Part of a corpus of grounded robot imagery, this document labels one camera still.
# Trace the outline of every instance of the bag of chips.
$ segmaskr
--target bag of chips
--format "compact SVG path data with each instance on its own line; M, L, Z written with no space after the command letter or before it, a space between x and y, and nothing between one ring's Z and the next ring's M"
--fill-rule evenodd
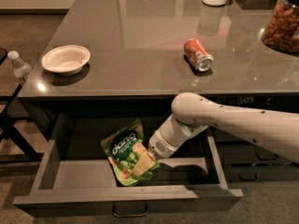
M160 164L143 146L143 127L139 119L101 141L117 179L124 186L151 180Z

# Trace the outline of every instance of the white robotic arm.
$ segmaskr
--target white robotic arm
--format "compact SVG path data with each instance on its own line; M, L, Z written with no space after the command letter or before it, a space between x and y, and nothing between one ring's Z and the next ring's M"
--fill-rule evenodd
M211 126L299 163L299 114L219 105L190 92L176 96L171 108L172 115L149 140L158 159Z

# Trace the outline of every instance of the black chair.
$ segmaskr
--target black chair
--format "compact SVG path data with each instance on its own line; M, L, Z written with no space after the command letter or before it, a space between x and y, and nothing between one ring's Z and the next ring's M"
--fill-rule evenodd
M0 65L7 58L7 50L0 48ZM0 96L0 141L10 139L16 144L24 155L1 155L0 163L20 162L20 161L40 161L41 154L31 147L27 140L19 133L14 124L18 118L11 117L7 110L14 99L17 99L21 85L13 92L11 96Z

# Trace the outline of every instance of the open drawer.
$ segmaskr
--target open drawer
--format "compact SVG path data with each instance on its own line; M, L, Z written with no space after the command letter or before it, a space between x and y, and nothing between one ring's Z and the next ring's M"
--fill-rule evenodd
M140 120L147 141L161 123ZM151 181L120 185L100 141L132 121L61 114L30 194L16 197L13 204L34 217L140 217L228 210L243 197L241 189L228 189L213 137L206 133L184 144L172 158L160 160Z

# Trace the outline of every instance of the floor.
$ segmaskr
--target floor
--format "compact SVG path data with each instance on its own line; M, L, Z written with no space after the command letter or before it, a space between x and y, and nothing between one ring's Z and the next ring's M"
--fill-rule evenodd
M38 60L43 48L62 22L60 15L0 15L0 47L18 50L31 65ZM11 90L15 81L10 64L5 62L0 71L0 92ZM38 152L43 152L47 141L34 123L21 120L16 127ZM1 155L21 151L10 141L0 144ZM12 205L14 197L27 195L36 176L38 162L0 164L0 223L1 224L62 224L62 223L263 223L299 224L299 180L272 182L229 183L241 188L244 198L225 212L147 214L139 218L118 219L104 217L48 217L33 218Z

